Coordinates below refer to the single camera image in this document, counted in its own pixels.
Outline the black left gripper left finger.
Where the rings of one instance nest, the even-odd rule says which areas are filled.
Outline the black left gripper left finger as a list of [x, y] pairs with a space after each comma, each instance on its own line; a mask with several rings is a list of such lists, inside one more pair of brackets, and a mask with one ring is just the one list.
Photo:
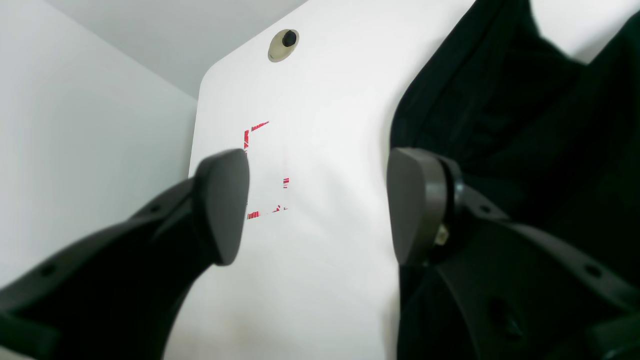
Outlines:
[[216, 153], [36, 265], [1, 290], [1, 346], [34, 360], [161, 360], [194, 282], [236, 259], [249, 185], [244, 150]]

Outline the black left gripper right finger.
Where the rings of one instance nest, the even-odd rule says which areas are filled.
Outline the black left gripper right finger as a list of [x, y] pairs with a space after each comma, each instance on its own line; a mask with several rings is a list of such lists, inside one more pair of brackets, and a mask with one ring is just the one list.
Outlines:
[[585, 251], [512, 221], [452, 159], [394, 148], [386, 170], [399, 265], [434, 268], [480, 360], [637, 360], [639, 289]]

